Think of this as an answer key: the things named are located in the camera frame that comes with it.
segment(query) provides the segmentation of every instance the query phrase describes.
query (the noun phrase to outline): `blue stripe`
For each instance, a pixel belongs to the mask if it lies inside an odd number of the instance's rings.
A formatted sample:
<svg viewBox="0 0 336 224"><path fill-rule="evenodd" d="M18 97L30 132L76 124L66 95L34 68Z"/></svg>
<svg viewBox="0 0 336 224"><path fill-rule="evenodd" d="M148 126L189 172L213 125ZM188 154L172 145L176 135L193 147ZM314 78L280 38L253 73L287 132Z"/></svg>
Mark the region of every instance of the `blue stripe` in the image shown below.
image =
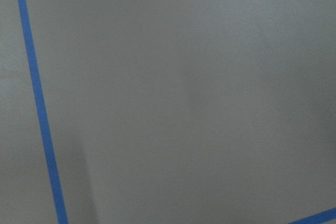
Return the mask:
<svg viewBox="0 0 336 224"><path fill-rule="evenodd" d="M333 219L336 219L336 208L321 212L310 217L306 217L302 220L294 221L290 224L320 224Z"/></svg>
<svg viewBox="0 0 336 224"><path fill-rule="evenodd" d="M59 224L68 224L68 217L65 209L62 188L58 176L54 147L52 145L50 128L48 123L47 110L44 103L42 85L35 55L35 48L34 48L32 31L30 28L27 3L26 0L17 0L17 1L21 16L23 36L25 40L27 58L30 69L30 77L32 78L36 110L48 166L52 195L54 197L57 219Z"/></svg>

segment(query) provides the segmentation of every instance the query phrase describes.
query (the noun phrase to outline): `long blue line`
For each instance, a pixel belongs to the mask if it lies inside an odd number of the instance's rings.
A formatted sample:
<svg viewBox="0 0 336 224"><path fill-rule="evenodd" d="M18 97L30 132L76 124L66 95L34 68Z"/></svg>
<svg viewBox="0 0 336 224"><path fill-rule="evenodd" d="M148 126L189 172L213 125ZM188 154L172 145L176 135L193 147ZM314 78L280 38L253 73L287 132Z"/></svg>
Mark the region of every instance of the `long blue line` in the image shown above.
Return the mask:
<svg viewBox="0 0 336 224"><path fill-rule="evenodd" d="M41 80L38 71L38 65L36 60L34 42L32 31L30 28L29 15L27 9L26 0L17 0L21 24L23 30L23 36L26 45L26 52L28 58L28 64L30 69L30 77L32 79L33 91L35 96L36 110L41 130L41 136L43 141L44 152L46 156L49 179L51 184L52 195L54 197L54 203L56 208L56 215L59 224L68 224L68 217L65 209L61 183L57 171L56 158L54 153L54 147L52 145L51 133L48 123L47 110L44 102L44 96L42 91Z"/></svg>
<svg viewBox="0 0 336 224"><path fill-rule="evenodd" d="M336 219L336 208L321 212L319 214L294 221L290 224L321 224Z"/></svg>

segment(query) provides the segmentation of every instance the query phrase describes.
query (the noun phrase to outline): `blue tape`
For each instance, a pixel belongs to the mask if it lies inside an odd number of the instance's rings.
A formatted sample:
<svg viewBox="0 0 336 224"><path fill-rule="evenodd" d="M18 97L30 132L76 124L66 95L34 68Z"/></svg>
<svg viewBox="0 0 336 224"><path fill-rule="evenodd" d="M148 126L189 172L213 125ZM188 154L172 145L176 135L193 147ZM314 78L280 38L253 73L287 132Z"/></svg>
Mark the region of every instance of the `blue tape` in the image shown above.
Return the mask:
<svg viewBox="0 0 336 224"><path fill-rule="evenodd" d="M38 65L36 60L34 42L32 31L30 28L28 9L26 0L17 0L21 24L23 30L23 36L26 45L26 52L30 70L30 77L32 79L36 110L41 130L41 136L43 141L44 152L46 156L49 179L51 184L52 195L54 197L54 203L56 208L56 215L59 224L68 224L68 217L65 209L61 183L58 176L56 158L54 153L54 147L52 145L51 133L48 123L47 110L44 102L44 96L42 91L41 80L38 71Z"/></svg>
<svg viewBox="0 0 336 224"><path fill-rule="evenodd" d="M290 224L321 224L334 219L336 219L336 208L291 222Z"/></svg>

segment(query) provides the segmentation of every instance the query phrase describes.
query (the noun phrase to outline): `concrete floor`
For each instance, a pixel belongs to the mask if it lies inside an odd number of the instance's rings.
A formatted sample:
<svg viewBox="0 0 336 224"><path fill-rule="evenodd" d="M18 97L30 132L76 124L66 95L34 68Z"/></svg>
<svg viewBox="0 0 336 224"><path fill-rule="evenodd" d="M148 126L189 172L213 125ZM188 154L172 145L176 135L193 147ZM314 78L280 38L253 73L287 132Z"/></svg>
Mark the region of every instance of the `concrete floor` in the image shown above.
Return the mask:
<svg viewBox="0 0 336 224"><path fill-rule="evenodd" d="M0 0L0 223L57 223L17 0ZM69 223L336 207L336 0L27 0Z"/></svg>

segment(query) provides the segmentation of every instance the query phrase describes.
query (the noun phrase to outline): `blue tape strip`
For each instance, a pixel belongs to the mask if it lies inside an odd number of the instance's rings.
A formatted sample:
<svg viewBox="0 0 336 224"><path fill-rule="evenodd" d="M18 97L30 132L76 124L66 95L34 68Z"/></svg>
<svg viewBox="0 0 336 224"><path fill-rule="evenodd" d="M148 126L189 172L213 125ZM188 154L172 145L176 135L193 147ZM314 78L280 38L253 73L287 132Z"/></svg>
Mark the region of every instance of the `blue tape strip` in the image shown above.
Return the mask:
<svg viewBox="0 0 336 224"><path fill-rule="evenodd" d="M290 224L321 224L334 219L336 219L336 208L294 221Z"/></svg>
<svg viewBox="0 0 336 224"><path fill-rule="evenodd" d="M17 0L17 1L21 16L22 30L30 69L30 77L32 78L37 115L48 166L52 195L54 197L57 219L59 224L68 224L68 217L65 209L62 188L58 176L54 147L52 145L51 133L48 123L47 110L44 102L42 85L35 55L35 48L34 48L32 31L30 28L27 3L26 0Z"/></svg>

